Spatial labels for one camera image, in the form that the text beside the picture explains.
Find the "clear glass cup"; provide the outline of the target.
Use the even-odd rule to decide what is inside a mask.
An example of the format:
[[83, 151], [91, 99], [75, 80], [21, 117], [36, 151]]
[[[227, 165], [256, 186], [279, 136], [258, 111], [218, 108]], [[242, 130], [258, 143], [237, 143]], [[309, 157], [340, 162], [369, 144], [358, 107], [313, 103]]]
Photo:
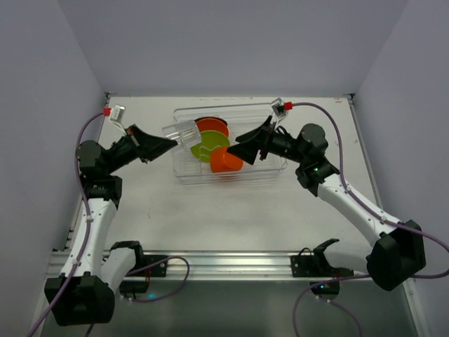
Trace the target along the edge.
[[176, 141], [179, 146], [185, 149], [190, 149], [202, 141], [199, 127], [194, 120], [181, 121], [165, 126], [162, 128], [162, 132], [166, 138]]

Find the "black plate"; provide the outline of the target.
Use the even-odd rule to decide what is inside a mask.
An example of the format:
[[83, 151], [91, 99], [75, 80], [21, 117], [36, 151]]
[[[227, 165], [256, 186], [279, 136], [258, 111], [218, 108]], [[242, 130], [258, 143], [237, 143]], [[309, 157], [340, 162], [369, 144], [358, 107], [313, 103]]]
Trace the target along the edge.
[[212, 130], [227, 127], [227, 122], [217, 117], [201, 117], [195, 120], [199, 129]]

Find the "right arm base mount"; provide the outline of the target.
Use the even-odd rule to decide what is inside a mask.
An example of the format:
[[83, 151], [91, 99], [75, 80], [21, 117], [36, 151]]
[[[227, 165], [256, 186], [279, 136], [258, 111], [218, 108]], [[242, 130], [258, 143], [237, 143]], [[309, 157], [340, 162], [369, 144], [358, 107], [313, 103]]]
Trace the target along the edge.
[[[329, 239], [313, 250], [303, 248], [299, 253], [290, 257], [290, 268], [293, 277], [323, 277], [340, 278], [354, 275], [354, 271], [344, 267], [333, 267], [324, 256], [325, 250], [339, 239]], [[340, 283], [314, 286], [312, 293], [319, 298], [334, 300], [340, 292]]]

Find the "orange plate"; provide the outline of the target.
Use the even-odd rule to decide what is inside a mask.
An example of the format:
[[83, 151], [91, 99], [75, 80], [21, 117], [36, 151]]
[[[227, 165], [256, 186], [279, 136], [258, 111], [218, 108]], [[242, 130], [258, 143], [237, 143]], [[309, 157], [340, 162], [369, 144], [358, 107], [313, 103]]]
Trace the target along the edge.
[[213, 134], [220, 134], [226, 138], [229, 137], [229, 128], [221, 119], [204, 118], [198, 119], [195, 122], [202, 138]]

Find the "green plate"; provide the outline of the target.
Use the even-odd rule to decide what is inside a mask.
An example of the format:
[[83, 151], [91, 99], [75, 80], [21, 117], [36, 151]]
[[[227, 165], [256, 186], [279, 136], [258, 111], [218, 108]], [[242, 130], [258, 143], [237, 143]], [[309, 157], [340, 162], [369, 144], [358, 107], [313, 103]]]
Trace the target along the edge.
[[212, 152], [221, 147], [229, 147], [228, 137], [219, 131], [200, 132], [201, 142], [190, 148], [192, 155], [202, 162], [209, 163]]

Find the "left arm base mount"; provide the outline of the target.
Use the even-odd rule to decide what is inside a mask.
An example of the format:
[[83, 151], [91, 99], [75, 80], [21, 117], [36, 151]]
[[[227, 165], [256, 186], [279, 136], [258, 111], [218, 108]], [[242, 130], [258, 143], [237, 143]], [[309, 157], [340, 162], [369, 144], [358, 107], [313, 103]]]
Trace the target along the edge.
[[166, 298], [166, 295], [148, 295], [140, 298], [149, 290], [149, 283], [152, 277], [165, 277], [167, 273], [167, 255], [145, 255], [137, 253], [134, 266], [127, 271], [127, 277], [142, 277], [143, 281], [126, 281], [119, 284], [119, 294], [123, 299], [137, 303], [154, 303]]

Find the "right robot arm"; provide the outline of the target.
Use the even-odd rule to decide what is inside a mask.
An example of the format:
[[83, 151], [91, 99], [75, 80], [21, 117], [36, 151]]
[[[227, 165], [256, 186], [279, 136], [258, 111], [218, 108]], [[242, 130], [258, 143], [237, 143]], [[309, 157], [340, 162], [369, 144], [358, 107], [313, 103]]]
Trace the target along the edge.
[[276, 131], [266, 119], [258, 128], [240, 135], [228, 153], [247, 164], [268, 154], [298, 163], [298, 182], [315, 197], [339, 211], [372, 247], [367, 271], [380, 288], [391, 291], [426, 265], [421, 227], [405, 223], [371, 203], [344, 179], [325, 156], [326, 133], [317, 124], [306, 124], [298, 137]]

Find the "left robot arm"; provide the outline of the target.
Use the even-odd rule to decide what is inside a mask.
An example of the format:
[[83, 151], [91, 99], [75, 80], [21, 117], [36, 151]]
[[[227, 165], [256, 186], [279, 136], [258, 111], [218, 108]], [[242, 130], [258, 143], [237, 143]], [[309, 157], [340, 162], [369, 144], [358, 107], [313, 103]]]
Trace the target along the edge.
[[114, 314], [116, 292], [123, 278], [144, 262], [138, 241], [115, 243], [103, 257], [109, 227], [122, 196], [123, 181], [115, 175], [139, 159], [153, 161], [177, 146], [177, 141], [152, 136], [136, 125], [106, 149], [94, 140], [76, 148], [82, 214], [72, 250], [58, 277], [49, 278], [44, 293], [59, 326], [104, 324]]

